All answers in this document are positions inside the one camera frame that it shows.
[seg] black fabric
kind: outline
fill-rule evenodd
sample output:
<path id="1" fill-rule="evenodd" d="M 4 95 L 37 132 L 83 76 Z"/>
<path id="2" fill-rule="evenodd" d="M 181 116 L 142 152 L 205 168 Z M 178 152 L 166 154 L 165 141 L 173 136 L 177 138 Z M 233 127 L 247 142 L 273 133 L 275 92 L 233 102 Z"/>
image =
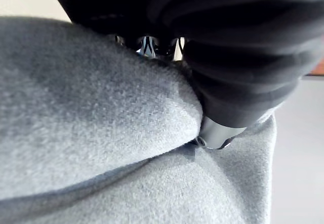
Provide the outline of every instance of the black fabric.
<path id="1" fill-rule="evenodd" d="M 205 115 L 246 127 L 280 104 L 322 56 L 324 0 L 59 0 L 73 22 L 168 47 L 185 37 Z"/>

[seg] metal object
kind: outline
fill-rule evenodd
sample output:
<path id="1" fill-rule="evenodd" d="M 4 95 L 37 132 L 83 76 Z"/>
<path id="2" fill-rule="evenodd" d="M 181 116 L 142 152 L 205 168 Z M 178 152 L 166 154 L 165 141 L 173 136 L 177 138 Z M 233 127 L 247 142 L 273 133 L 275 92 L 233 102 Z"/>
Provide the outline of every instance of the metal object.
<path id="1" fill-rule="evenodd" d="M 220 150 L 227 147 L 234 137 L 241 134 L 245 129 L 229 128 L 205 117 L 204 125 L 196 141 L 198 145 L 203 147 Z"/>

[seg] gray fabric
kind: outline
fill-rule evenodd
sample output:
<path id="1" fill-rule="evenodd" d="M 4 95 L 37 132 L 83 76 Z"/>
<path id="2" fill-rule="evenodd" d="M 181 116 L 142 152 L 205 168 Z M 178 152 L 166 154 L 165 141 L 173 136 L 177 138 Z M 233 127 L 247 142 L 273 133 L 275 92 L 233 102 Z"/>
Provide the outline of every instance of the gray fabric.
<path id="1" fill-rule="evenodd" d="M 0 38 L 0 223 L 269 223 L 273 117 L 198 148 L 174 68 L 64 22 Z"/>

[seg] gray wall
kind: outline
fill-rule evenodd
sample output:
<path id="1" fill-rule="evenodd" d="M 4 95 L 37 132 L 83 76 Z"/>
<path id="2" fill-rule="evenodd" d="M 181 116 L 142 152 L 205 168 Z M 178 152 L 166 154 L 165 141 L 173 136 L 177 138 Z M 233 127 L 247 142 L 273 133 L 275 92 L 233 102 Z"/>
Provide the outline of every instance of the gray wall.
<path id="1" fill-rule="evenodd" d="M 271 224 L 324 223 L 324 78 L 304 79 L 276 119 Z"/>

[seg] gray fleece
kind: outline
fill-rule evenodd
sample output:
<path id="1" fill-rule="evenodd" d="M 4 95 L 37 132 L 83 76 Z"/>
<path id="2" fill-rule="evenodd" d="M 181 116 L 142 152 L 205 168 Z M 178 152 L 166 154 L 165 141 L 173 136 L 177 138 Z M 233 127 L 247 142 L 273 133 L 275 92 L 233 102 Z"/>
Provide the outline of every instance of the gray fleece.
<path id="1" fill-rule="evenodd" d="M 185 80 L 90 30 L 0 18 L 0 223 L 269 223 L 273 117 L 192 144 Z"/>

